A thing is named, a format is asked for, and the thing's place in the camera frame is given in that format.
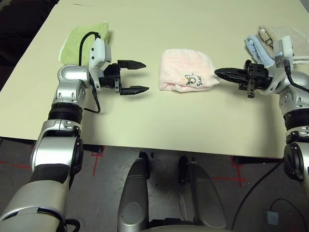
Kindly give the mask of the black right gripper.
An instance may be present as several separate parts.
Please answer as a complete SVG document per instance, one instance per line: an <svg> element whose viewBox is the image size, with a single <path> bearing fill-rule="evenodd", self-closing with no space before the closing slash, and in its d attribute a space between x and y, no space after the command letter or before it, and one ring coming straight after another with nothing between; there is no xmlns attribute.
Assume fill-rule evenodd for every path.
<svg viewBox="0 0 309 232"><path fill-rule="evenodd" d="M269 86L268 70L264 65L252 63L251 60L245 61L244 69L220 68L214 72L221 79L239 84L239 90L246 91L247 98L253 99L255 90L265 90Z"/></svg>

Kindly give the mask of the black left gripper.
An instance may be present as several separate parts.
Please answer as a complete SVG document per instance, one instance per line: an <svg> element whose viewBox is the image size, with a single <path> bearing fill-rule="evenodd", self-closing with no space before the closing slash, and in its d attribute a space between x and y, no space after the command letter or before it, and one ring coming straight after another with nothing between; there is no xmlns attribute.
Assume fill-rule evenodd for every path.
<svg viewBox="0 0 309 232"><path fill-rule="evenodd" d="M105 70L99 70L99 84L100 88L111 88L120 95L136 95L149 90L149 87L130 86L121 87L121 69L137 70L146 68L146 65L133 60L118 60L116 63L110 64Z"/></svg>

